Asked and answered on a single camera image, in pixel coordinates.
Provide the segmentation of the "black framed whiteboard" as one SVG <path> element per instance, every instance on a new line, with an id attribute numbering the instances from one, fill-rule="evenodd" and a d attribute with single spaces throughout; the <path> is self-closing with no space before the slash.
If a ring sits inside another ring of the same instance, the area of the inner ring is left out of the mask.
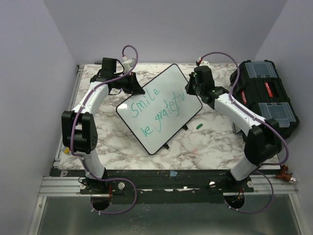
<path id="1" fill-rule="evenodd" d="M 202 109 L 195 95 L 188 95 L 188 81 L 177 64 L 171 64 L 143 86 L 144 94 L 132 95 L 116 112 L 146 152 L 157 153 Z"/>

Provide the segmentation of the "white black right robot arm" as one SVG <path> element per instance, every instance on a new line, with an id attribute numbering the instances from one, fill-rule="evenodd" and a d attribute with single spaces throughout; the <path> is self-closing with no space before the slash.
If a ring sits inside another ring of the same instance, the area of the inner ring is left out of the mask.
<path id="1" fill-rule="evenodd" d="M 243 186 L 243 181 L 256 171 L 263 162 L 274 157 L 282 150 L 282 141 L 277 136 L 278 122 L 266 120 L 238 103 L 228 90 L 215 85 L 211 68 L 198 66 L 189 74 L 185 86 L 189 95 L 197 95 L 210 108 L 227 116 L 246 136 L 244 155 L 230 170 L 225 179 L 225 187 L 235 192 Z"/>

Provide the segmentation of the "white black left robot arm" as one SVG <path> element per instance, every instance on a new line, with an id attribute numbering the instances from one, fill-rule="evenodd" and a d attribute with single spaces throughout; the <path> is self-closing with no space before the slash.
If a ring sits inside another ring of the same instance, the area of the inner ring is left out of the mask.
<path id="1" fill-rule="evenodd" d="M 83 99 L 75 108 L 64 111 L 61 116 L 63 145 L 80 159 L 86 177 L 93 180 L 91 187 L 97 193 L 104 193 L 109 182 L 106 169 L 96 152 L 98 133 L 94 116 L 113 89 L 132 95 L 145 94 L 133 71 L 137 61 L 125 58 L 121 62 L 122 72 L 116 71 L 118 63 L 117 59 L 104 57 L 102 67 L 90 79 L 89 89 Z"/>

